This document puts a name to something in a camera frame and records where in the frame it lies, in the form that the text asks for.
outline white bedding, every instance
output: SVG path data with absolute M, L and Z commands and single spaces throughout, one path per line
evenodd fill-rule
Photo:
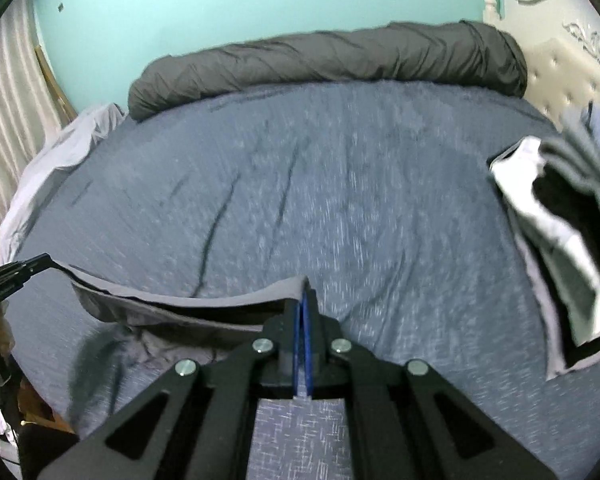
M 0 224 L 0 265 L 14 260 L 40 208 L 124 118 L 115 104 L 87 108 L 27 164 Z

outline black and white cloth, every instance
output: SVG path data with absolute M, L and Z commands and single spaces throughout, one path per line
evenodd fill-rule
M 541 306 L 548 378 L 600 361 L 600 108 L 562 123 L 490 166 Z

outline folded clothing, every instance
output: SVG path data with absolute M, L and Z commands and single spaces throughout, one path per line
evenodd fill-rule
M 577 192 L 594 197 L 600 210 L 600 149 L 579 112 L 570 108 L 561 120 L 562 135 L 545 139 L 540 145 L 544 165 Z
M 533 182 L 533 193 L 553 215 L 565 219 L 580 232 L 600 270 L 600 209 L 595 197 L 573 189 L 565 178 L 550 166 L 545 166 L 544 175 Z
M 555 293 L 555 301 L 563 304 L 567 313 L 567 319 L 560 322 L 555 304 L 541 309 L 545 326 L 558 324 L 572 341 L 570 355 L 558 359 L 548 352 L 547 377 L 551 378 L 600 360 L 600 349 L 591 345 L 600 338 L 600 270 L 581 233 L 548 211 L 532 192 L 533 182 L 546 163 L 539 153 L 540 146 L 540 139 L 525 137 L 510 150 L 512 153 L 492 162 L 491 172 L 505 202 L 515 213 L 524 239 L 535 248 L 535 253 L 528 254 L 538 259 L 536 266 L 546 269 L 545 277 L 551 282 L 546 284 L 546 290 Z M 562 341 L 552 340 L 558 337 L 556 331 L 547 329 L 547 337 L 549 349 L 569 350 Z M 574 348 L 584 349 L 576 354 Z

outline tufted headboard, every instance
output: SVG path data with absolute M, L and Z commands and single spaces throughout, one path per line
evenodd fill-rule
M 496 0 L 484 1 L 483 20 L 516 38 L 525 54 L 527 101 L 558 128 L 567 106 L 600 104 L 600 17 L 588 0 L 514 0 L 504 19 Z

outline metal screw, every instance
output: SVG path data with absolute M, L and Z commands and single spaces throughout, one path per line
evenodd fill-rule
M 196 368 L 198 368 L 198 365 L 191 359 L 183 359 L 182 361 L 178 361 L 176 363 L 176 373 L 181 377 L 191 375 L 196 371 Z
M 334 339 L 331 341 L 331 350 L 337 352 L 338 354 L 346 354 L 353 348 L 351 341 L 348 339 Z
M 273 349 L 273 341 L 271 339 L 266 339 L 265 337 L 260 338 L 260 339 L 256 339 L 256 341 L 253 342 L 253 344 L 251 345 L 251 347 L 258 353 L 258 354 L 264 354 L 266 352 L 269 352 Z
M 429 365 L 420 359 L 413 359 L 407 363 L 407 370 L 411 375 L 425 375 L 429 371 Z

